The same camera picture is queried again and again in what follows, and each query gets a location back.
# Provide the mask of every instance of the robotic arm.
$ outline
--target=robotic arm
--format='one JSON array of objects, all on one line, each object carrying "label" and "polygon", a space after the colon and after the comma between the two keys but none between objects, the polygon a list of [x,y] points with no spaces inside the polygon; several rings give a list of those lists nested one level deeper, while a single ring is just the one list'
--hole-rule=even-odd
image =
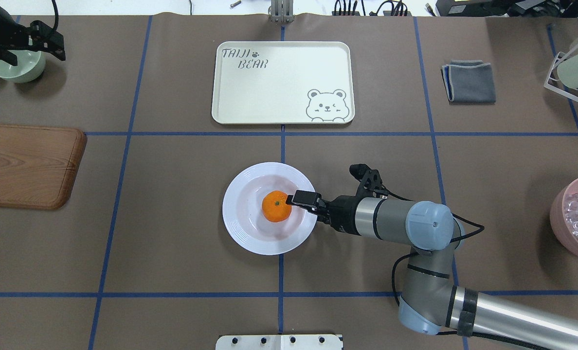
[{"label": "robotic arm", "polygon": [[55,0],[53,5],[56,18],[53,28],[40,20],[34,20],[29,27],[24,27],[15,23],[6,10],[0,7],[0,60],[17,66],[17,57],[10,50],[44,51],[58,60],[66,59],[64,37],[57,32],[58,13]]},{"label": "robotic arm", "polygon": [[354,164],[349,172],[361,182],[356,195],[328,202],[319,193],[296,191],[287,204],[306,209],[339,232],[412,247],[399,301],[404,326],[431,335],[445,326],[461,336],[523,348],[578,350],[578,321],[453,285],[454,250],[470,235],[465,236],[447,206],[388,199],[395,195],[365,164]]}]

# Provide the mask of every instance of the blue joint cap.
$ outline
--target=blue joint cap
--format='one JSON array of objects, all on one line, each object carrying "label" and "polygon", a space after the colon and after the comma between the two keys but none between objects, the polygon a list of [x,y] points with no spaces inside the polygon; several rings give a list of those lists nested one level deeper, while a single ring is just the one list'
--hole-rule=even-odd
[{"label": "blue joint cap", "polygon": [[411,308],[402,297],[399,299],[398,316],[399,321],[414,332],[433,336],[440,330],[438,324],[432,323],[425,317],[421,316],[421,314]]},{"label": "blue joint cap", "polygon": [[441,250],[453,237],[455,221],[451,210],[442,204],[429,201],[413,205],[406,217],[406,232],[416,248]]}]

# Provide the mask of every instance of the bear illustration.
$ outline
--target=bear illustration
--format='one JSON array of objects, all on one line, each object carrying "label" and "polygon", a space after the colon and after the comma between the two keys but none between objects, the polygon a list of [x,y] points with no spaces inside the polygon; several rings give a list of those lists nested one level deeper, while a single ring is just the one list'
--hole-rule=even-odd
[{"label": "bear illustration", "polygon": [[312,122],[344,122],[349,115],[345,96],[342,89],[333,92],[319,92],[312,89],[308,92],[307,115]]}]

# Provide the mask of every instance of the folded towel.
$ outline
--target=folded towel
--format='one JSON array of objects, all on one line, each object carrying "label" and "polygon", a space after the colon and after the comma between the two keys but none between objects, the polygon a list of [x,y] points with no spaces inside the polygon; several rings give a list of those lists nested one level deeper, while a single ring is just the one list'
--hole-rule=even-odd
[{"label": "folded towel", "polygon": [[447,98],[451,102],[493,104],[496,102],[492,66],[481,60],[452,60],[442,66]]}]

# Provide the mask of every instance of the orange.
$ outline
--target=orange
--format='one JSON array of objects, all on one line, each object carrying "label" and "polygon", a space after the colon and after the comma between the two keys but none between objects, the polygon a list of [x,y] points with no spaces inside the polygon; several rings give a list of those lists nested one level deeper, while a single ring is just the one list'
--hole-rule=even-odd
[{"label": "orange", "polygon": [[286,204],[287,193],[282,191],[272,191],[263,199],[261,209],[265,219],[271,222],[281,222],[287,220],[291,215],[291,206]]}]

